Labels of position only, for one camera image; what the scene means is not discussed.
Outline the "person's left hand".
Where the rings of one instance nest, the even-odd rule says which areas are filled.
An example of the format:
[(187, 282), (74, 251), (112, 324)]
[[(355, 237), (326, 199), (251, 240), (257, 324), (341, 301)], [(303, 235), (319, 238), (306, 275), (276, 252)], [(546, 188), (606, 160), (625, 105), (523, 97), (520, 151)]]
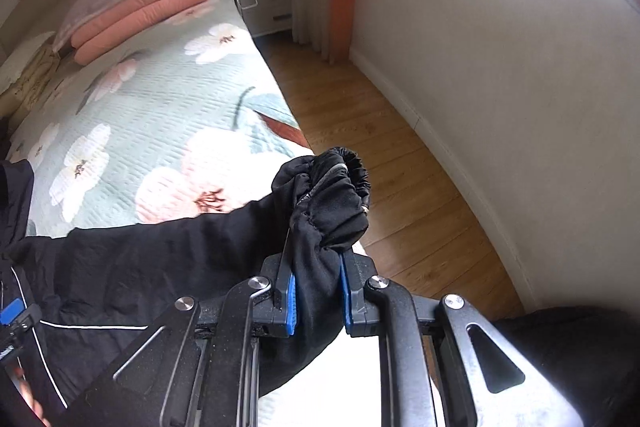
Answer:
[(23, 400), (39, 418), (41, 424), (46, 427), (51, 427), (50, 421), (48, 421), (47, 418), (44, 417), (42, 405), (34, 398), (34, 395), (32, 394), (32, 388), (26, 381), (23, 369), (21, 369), (21, 367), (19, 366), (15, 367), (15, 369), (12, 369), (12, 378)]

